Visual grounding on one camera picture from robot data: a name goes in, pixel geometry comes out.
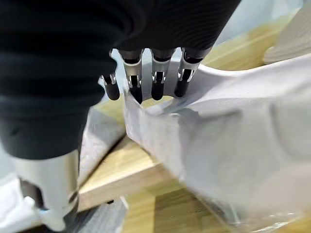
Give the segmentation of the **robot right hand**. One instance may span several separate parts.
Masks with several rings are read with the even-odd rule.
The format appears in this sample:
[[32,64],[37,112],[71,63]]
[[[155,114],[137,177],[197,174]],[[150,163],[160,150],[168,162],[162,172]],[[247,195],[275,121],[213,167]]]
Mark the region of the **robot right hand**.
[[174,95],[186,94],[239,5],[237,0],[3,0],[0,3],[0,138],[24,200],[55,232],[78,210],[82,133],[89,109],[119,98],[113,49],[142,102],[142,53],[150,49],[152,98],[163,96],[182,50]]

